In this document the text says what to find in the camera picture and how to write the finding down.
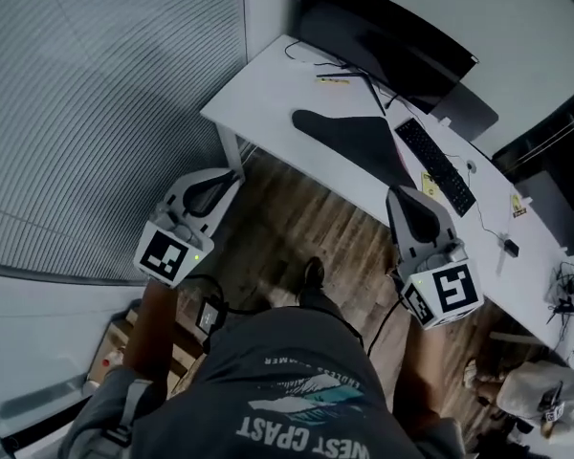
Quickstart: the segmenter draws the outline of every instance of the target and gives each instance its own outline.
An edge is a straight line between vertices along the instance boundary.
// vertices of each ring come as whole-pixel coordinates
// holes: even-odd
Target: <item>white desk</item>
[[[314,111],[329,118],[363,117],[380,116],[378,105],[360,78],[350,78],[349,85],[316,82],[316,74],[340,70],[315,66],[313,63],[327,61],[327,56],[301,44],[289,50],[298,60],[290,59],[284,49],[293,41],[285,35],[275,41],[207,104],[202,115],[217,125],[232,168],[242,168],[235,143],[237,135],[388,226],[387,186],[300,132],[291,122],[291,114],[297,109]],[[511,194],[516,191],[483,155],[432,116],[426,116],[412,105],[409,107],[445,154],[460,157],[450,160],[466,182],[465,162],[475,163],[476,174],[471,174],[470,186],[480,205],[485,227],[498,234],[509,233],[520,247],[519,257],[510,257],[501,249],[496,237],[483,230],[475,206],[460,218],[441,196],[440,202],[449,210],[457,235],[464,240],[468,255],[476,263],[484,294],[545,345],[555,348],[561,318],[556,316],[546,324],[551,314],[549,286],[553,269],[567,257],[531,208],[525,215],[513,219]],[[411,117],[411,112],[398,100],[393,101],[387,112],[391,130]],[[425,168],[408,147],[395,134],[393,136],[410,176],[421,188],[421,173]],[[557,349],[574,367],[573,349],[574,317]]]

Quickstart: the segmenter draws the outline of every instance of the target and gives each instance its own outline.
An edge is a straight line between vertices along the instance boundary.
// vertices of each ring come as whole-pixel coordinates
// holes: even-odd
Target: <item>sticker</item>
[[[564,410],[565,410],[565,402],[561,402],[553,406],[553,409],[544,413],[544,420],[546,420],[546,422],[553,424],[563,416]]]
[[[428,194],[432,199],[438,198],[440,188],[438,184],[433,181],[433,178],[428,172],[421,172],[421,190],[424,194]]]
[[[433,274],[442,311],[448,313],[478,301],[475,284],[467,265]]]
[[[517,194],[513,194],[512,197],[512,205],[513,205],[513,217],[514,218],[518,218],[519,216],[521,216],[522,214],[525,214],[525,212],[527,212],[527,209],[524,208],[521,204],[520,204],[520,198],[518,197]]]
[[[337,78],[317,78],[318,83],[331,83],[333,85],[348,85],[350,81]]]
[[[414,284],[410,284],[407,291],[404,294],[404,299],[408,302],[410,308],[414,312],[421,325],[426,325],[433,320],[433,313],[425,302],[425,299],[421,297],[419,292],[414,287]]]
[[[156,231],[144,252],[141,265],[167,280],[174,280],[187,252],[188,247]]]

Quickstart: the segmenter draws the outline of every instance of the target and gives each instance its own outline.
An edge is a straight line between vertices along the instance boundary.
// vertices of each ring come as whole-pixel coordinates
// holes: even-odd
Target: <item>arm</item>
[[[175,290],[149,281],[123,354],[124,367],[162,386],[166,386],[172,359],[177,298]]]
[[[393,416],[411,438],[440,420],[445,340],[445,326],[423,331],[414,318],[410,321]]]
[[[81,432],[114,428],[121,419],[130,384],[139,377],[153,381],[153,392],[144,406],[137,407],[137,416],[156,409],[166,400],[166,379],[172,359],[172,332],[176,317],[177,293],[150,281],[143,295],[143,304],[129,342],[125,346],[123,366],[109,372],[91,400],[78,414],[59,447],[59,459],[70,457],[75,440],[91,444],[96,435],[85,439]]]

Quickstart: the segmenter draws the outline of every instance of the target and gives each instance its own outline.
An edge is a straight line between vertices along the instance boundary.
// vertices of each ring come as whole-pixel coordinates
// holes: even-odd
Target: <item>foot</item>
[[[476,372],[476,359],[470,359],[463,370],[463,385],[466,389],[475,387]]]
[[[321,289],[323,287],[323,278],[325,277],[325,269],[321,259],[317,256],[312,257],[304,267],[304,284],[303,289]]]

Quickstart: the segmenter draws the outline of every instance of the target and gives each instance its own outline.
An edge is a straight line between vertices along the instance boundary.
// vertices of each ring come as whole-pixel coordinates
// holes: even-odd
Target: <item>wire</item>
[[[570,315],[570,314],[563,314],[562,315],[562,329],[559,332],[559,340],[557,341],[557,345],[555,345],[553,352],[557,352],[557,349],[562,344],[562,342],[565,340],[565,332],[567,331],[567,324],[569,323],[571,317],[572,317],[572,315]]]
[[[395,95],[391,98],[391,100],[390,100],[390,101],[387,103],[387,105],[385,106],[385,110],[386,110],[386,111],[389,110],[389,107],[391,107],[391,104],[393,103],[393,101],[396,100],[398,97],[400,97],[400,95],[399,95],[399,94],[395,94]]]
[[[419,116],[417,115],[417,113],[414,112],[412,109],[410,109],[410,107],[408,107],[408,104],[407,104],[406,102],[404,102],[403,100],[398,99],[398,101],[399,101],[400,103],[402,103],[414,117],[416,117],[416,119],[419,121],[419,124],[421,124],[421,127],[423,128],[423,130],[427,132],[427,130],[425,129],[425,124],[423,123],[423,121],[421,120],[421,118],[419,118]]]
[[[387,321],[389,320],[389,318],[391,317],[391,315],[393,314],[393,312],[395,311],[395,309],[402,303],[402,298],[398,297],[398,300],[395,302],[395,304],[393,306],[391,306],[391,309],[388,311],[388,313],[385,315],[385,318],[383,319],[383,322],[381,323],[381,326],[379,326],[379,330],[378,332],[376,332],[376,336],[374,337],[374,339],[372,340],[372,343],[370,343],[370,346],[367,348],[367,356],[370,357],[370,354],[372,354],[372,348],[374,347],[374,344],[376,343],[376,340],[379,339],[379,336],[381,335],[381,332],[383,331],[383,327],[385,326],[385,323],[387,323]]]
[[[292,46],[296,46],[296,44],[299,44],[300,40],[297,40],[295,42],[292,42],[289,46],[287,46],[283,51],[285,53],[285,55],[289,58],[289,59],[293,59],[294,61],[299,61],[300,63],[308,63],[308,61],[300,61],[299,59],[294,58],[293,56],[291,56],[289,53],[287,53],[287,50],[289,48],[291,48]],[[336,68],[348,68],[346,63],[341,63],[339,65],[337,65],[336,63],[331,63],[329,61],[325,62],[325,63],[312,63],[315,66],[325,66],[325,65],[330,65],[330,66],[335,66]]]
[[[247,158],[242,162],[242,166],[244,166],[245,164],[247,164],[247,162],[249,161],[249,159],[251,158],[251,156],[253,155],[253,153],[256,151],[257,146],[255,146],[247,155]]]
[[[234,313],[235,315],[257,315],[258,313],[265,311],[265,310],[261,310],[261,311],[236,310],[234,308],[231,308],[230,304],[226,303],[226,299],[224,297],[223,288],[221,287],[221,284],[219,284],[217,279],[215,279],[212,275],[206,275],[205,273],[199,273],[197,275],[188,275],[187,277],[185,277],[185,280],[206,280],[207,282],[212,284],[216,288],[217,292],[219,293],[219,298],[221,299],[221,302],[223,303],[223,306],[228,313]]]
[[[385,92],[383,92],[383,90],[381,90],[381,85],[379,85],[379,82],[376,82],[376,87],[379,89],[379,94],[381,94],[382,96],[385,96],[387,98],[390,98],[391,100],[394,100],[396,97],[398,97],[398,94],[395,94],[393,97],[392,96],[388,96]]]
[[[556,142],[561,141],[565,136],[567,136],[568,134],[574,132],[574,127],[572,127],[571,129],[569,129],[565,134],[563,134],[563,136],[561,136],[560,138],[554,140],[555,138],[557,138],[559,135],[561,135],[561,133],[563,131],[565,131],[567,128],[569,128],[572,124],[574,124],[574,119],[566,126],[564,126],[562,129],[560,129],[557,133],[555,133],[554,135],[552,135],[550,138],[548,138],[547,140],[541,142],[538,146],[536,146],[535,148],[533,148],[532,150],[528,151],[526,154],[524,154],[522,157],[517,159],[517,162],[514,163],[510,168],[508,168],[507,170],[504,171],[504,173],[510,173],[511,171],[513,171],[515,168],[517,168],[518,166],[521,166],[522,164],[525,164],[527,162],[529,162],[532,158],[540,155],[540,153],[543,153],[544,150],[550,148],[553,144],[555,144]]]
[[[468,166],[468,162],[466,162],[463,158],[461,158],[459,155],[449,155],[449,153],[445,153],[444,151],[442,152],[442,154],[445,157],[449,157],[449,158],[458,158],[459,160],[461,160],[463,162],[463,164],[466,166],[466,170],[468,170],[468,188],[470,188],[470,167]]]
[[[560,271],[562,270],[562,266],[563,266],[563,265],[569,265],[570,267],[574,267],[574,264],[572,264],[572,263],[570,263],[570,262],[562,262],[562,263],[559,265],[559,270],[560,270]]]
[[[495,238],[497,238],[501,243],[504,243],[505,240],[499,236],[495,231],[491,231],[490,229],[485,228],[485,223],[483,223],[482,221],[482,212],[480,212],[480,206],[478,205],[478,201],[476,201],[476,210],[478,211],[478,217],[480,218],[480,226],[487,231],[488,233],[491,233]]]

